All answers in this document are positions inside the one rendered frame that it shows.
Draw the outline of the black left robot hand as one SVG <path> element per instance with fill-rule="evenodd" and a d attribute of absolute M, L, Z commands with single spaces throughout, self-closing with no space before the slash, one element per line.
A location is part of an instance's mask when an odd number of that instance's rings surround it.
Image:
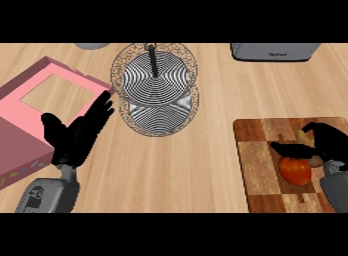
<path fill-rule="evenodd" d="M 115 109 L 111 92 L 105 91 L 93 102 L 86 114 L 66 126 L 52 113 L 41 115 L 44 139 L 55 148 L 52 164 L 80 167 L 90 154 L 97 135 Z"/>

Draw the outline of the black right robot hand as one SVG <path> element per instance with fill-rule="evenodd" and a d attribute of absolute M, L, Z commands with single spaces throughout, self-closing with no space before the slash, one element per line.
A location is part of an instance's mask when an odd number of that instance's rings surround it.
<path fill-rule="evenodd" d="M 348 171 L 348 136 L 326 123 L 310 122 L 301 131 L 313 132 L 315 146 L 304 144 L 281 144 L 272 142 L 270 146 L 284 157 L 312 159 L 317 156 L 323 163 L 341 163 L 338 171 Z"/>

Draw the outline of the yellow-green pear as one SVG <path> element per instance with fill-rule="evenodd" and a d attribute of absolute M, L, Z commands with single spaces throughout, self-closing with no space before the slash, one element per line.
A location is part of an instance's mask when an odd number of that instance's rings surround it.
<path fill-rule="evenodd" d="M 303 130 L 297 131 L 297 143 L 304 144 L 309 147 L 315 146 L 315 141 L 309 138 L 309 136 Z"/>

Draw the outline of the wooden checkered cutting board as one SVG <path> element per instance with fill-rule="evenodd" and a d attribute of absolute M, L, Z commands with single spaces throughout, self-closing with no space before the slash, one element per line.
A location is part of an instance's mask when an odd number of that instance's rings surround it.
<path fill-rule="evenodd" d="M 270 142 L 297 142 L 297 132 L 309 122 L 322 122 L 348 135 L 343 117 L 236 119 L 238 155 L 251 213 L 334 213 L 322 187 L 323 168 L 312 170 L 312 182 L 292 185 L 279 171 L 281 156 Z"/>

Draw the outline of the orange red fruit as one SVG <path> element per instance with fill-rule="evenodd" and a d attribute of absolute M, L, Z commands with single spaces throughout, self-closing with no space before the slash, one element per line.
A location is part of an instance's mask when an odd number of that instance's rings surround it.
<path fill-rule="evenodd" d="M 285 180 L 298 186 L 312 181 L 312 167 L 306 159 L 282 157 L 279 161 L 279 171 Z"/>

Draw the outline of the pink open box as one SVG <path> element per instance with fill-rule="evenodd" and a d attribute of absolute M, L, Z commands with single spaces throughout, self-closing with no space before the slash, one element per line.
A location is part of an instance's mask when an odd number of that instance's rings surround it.
<path fill-rule="evenodd" d="M 0 87 L 0 190 L 52 162 L 53 147 L 44 140 L 41 112 L 21 101 L 52 75 L 95 93 L 77 116 L 86 114 L 105 90 L 115 93 L 111 84 L 84 75 L 50 57 L 43 57 Z"/>

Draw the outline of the grey round object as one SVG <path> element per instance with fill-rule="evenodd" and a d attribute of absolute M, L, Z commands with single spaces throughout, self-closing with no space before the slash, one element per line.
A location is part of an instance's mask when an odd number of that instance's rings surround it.
<path fill-rule="evenodd" d="M 75 43 L 75 46 L 84 50 L 97 50 L 106 47 L 109 43 Z"/>

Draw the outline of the grey toaster appliance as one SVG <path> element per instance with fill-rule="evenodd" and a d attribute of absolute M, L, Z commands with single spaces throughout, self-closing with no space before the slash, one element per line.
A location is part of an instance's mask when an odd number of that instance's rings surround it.
<path fill-rule="evenodd" d="M 312 58 L 320 43 L 232 43 L 232 56 L 239 61 L 301 62 Z"/>

